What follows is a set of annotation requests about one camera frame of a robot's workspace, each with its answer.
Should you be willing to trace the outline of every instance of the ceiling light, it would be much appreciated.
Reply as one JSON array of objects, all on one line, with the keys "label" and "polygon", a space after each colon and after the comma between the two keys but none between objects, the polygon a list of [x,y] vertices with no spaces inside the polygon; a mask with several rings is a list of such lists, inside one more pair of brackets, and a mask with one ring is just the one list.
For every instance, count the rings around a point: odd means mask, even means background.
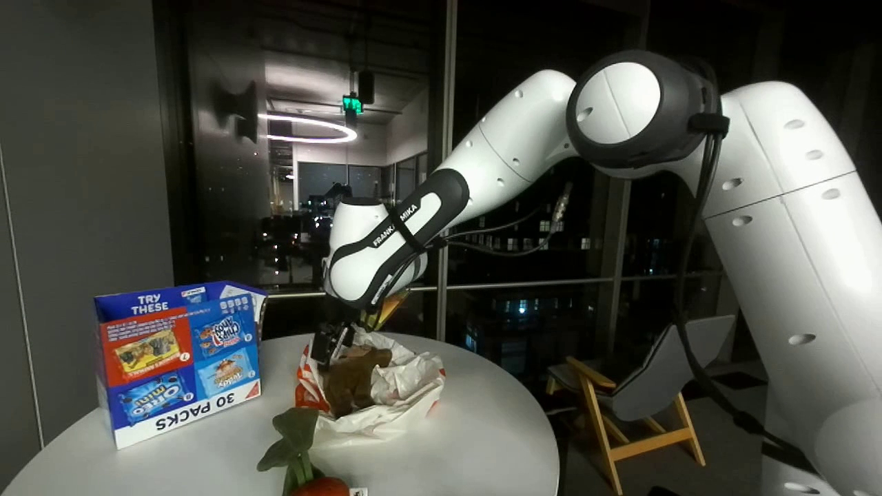
[{"label": "ceiling light", "polygon": [[313,119],[310,117],[279,116],[273,114],[260,114],[260,116],[269,121],[286,121],[295,124],[316,125],[343,133],[343,136],[339,136],[336,138],[323,138],[320,136],[276,136],[268,134],[266,135],[267,139],[290,141],[292,143],[347,143],[358,137],[355,131],[347,128],[345,125],[320,121],[318,119]]}]

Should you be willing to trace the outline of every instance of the cardboard box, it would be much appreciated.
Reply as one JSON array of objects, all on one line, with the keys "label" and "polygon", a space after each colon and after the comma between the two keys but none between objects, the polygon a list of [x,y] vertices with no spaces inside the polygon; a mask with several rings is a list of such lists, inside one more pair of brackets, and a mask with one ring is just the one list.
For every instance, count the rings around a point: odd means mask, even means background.
[{"label": "cardboard box", "polygon": [[95,298],[98,396],[117,449],[260,395],[265,297],[209,282]]}]

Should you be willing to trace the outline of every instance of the exit sign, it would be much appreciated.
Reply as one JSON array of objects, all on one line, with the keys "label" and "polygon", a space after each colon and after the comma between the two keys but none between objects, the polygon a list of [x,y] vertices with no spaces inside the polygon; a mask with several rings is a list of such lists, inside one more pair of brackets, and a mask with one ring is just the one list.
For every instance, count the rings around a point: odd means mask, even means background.
[{"label": "exit sign", "polygon": [[343,95],[343,111],[346,112],[347,110],[354,111],[356,114],[363,113],[362,101],[357,96]]}]

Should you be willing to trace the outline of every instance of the white table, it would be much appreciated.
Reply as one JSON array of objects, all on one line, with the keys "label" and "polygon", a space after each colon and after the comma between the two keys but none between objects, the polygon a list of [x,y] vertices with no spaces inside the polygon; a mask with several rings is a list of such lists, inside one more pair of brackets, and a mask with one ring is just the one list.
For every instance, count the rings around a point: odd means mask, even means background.
[{"label": "white table", "polygon": [[[511,375],[469,351],[421,337],[389,334],[444,360],[441,400],[420,428],[364,447],[313,449],[313,463],[371,496],[553,495],[557,444],[539,404]],[[283,469],[257,472],[280,438],[270,420],[289,408],[306,335],[264,342],[263,396],[116,451],[105,413],[81,418],[16,476],[20,494],[277,496]]]}]

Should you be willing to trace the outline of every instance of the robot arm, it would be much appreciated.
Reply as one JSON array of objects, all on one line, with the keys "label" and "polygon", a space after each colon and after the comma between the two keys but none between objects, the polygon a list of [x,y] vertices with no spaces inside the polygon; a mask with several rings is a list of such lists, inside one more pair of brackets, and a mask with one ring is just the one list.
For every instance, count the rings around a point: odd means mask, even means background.
[{"label": "robot arm", "polygon": [[[418,248],[504,204],[576,153],[613,177],[678,174],[696,191],[716,90],[664,57],[628,51],[578,81],[542,71],[497,104],[399,204],[344,200],[325,289],[356,308],[422,274]],[[830,125],[796,88],[746,86],[702,216],[798,445],[840,494],[882,494],[882,223]]]}]

